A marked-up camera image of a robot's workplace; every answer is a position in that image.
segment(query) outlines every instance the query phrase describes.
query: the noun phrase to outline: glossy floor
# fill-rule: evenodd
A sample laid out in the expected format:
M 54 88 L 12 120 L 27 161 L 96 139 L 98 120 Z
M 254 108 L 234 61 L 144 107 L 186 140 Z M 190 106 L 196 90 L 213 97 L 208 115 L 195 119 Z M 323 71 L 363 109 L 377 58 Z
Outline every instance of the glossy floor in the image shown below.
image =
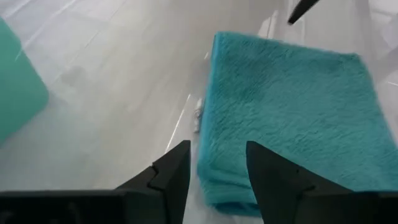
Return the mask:
M 0 190 L 111 189 L 193 139 L 218 30 L 361 54 L 395 131 L 398 78 L 383 58 L 398 54 L 382 36 L 394 2 L 322 0 L 288 27 L 296 3 L 2 0 L 50 100 L 0 146 Z

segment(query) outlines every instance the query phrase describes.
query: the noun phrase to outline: folded towel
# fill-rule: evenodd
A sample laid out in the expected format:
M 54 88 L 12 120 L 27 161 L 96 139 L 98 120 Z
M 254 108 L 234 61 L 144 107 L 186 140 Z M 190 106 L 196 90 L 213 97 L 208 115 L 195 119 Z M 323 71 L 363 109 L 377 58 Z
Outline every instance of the folded towel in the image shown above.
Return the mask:
M 356 54 L 216 34 L 198 175 L 208 205 L 260 215 L 252 140 L 352 190 L 398 190 L 398 150 Z

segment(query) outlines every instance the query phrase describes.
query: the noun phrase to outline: small white object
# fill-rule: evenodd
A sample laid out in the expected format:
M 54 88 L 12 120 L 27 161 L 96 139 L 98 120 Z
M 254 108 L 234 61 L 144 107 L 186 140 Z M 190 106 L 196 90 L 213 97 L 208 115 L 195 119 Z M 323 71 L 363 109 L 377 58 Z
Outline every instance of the small white object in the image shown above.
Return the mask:
M 201 115 L 203 112 L 203 100 L 200 98 L 197 102 L 197 105 L 195 107 L 194 111 L 194 120 L 193 123 L 195 125 L 193 132 L 194 133 L 199 133 L 200 132 L 200 120 L 201 120 Z

